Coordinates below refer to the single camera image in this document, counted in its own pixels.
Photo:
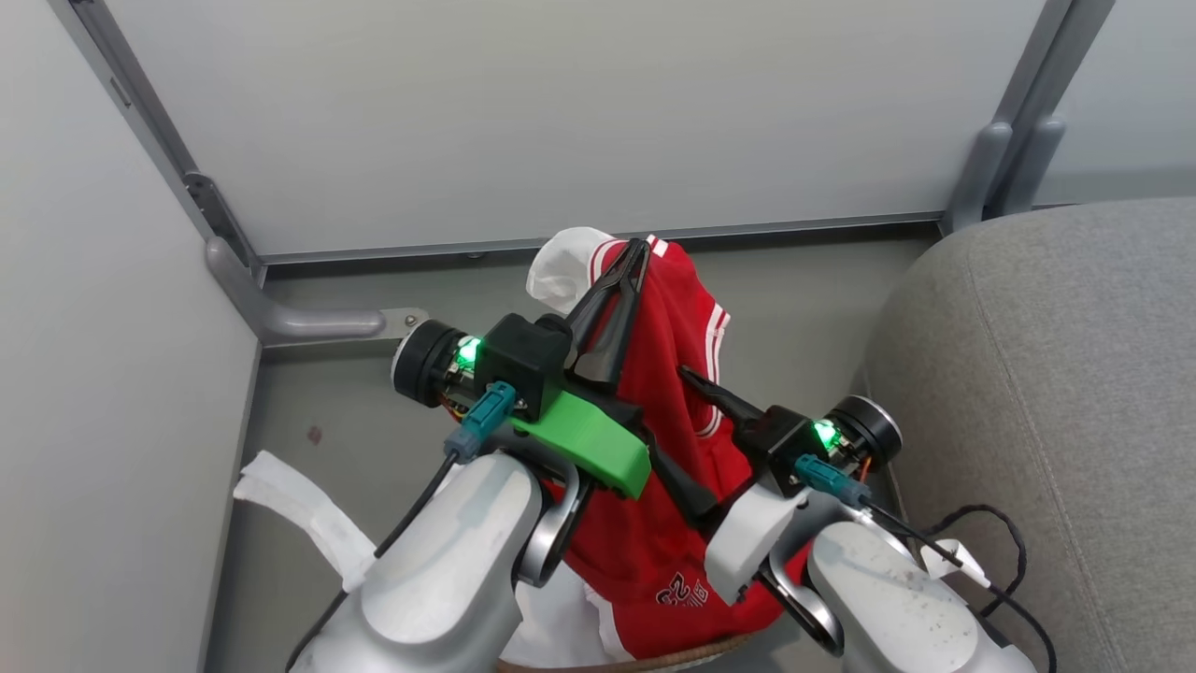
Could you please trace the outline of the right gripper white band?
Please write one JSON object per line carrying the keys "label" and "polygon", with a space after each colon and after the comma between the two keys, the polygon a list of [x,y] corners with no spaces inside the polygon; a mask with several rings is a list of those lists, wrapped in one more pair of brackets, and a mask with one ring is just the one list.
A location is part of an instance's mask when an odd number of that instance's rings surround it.
{"label": "right gripper white band", "polygon": [[687,365],[678,374],[730,421],[732,432],[709,440],[695,460],[697,476],[653,435],[647,436],[649,461],[684,524],[706,524],[704,579],[731,605],[812,492],[858,508],[856,469],[887,464],[901,452],[903,436],[885,409],[859,394],[810,418],[789,408],[759,410]]}

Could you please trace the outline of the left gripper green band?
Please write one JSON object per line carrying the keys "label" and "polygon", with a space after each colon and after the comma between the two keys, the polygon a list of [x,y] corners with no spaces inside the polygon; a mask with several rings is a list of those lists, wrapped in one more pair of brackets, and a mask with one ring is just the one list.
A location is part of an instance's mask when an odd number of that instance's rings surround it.
{"label": "left gripper green band", "polygon": [[652,472],[647,443],[612,408],[569,388],[565,366],[573,336],[574,379],[602,393],[617,391],[649,261],[648,241],[627,241],[567,316],[572,334],[555,316],[529,322],[508,314],[484,336],[420,322],[393,353],[393,390],[454,412],[458,426],[444,449],[457,463],[476,459],[508,426],[608,490],[640,498]]}

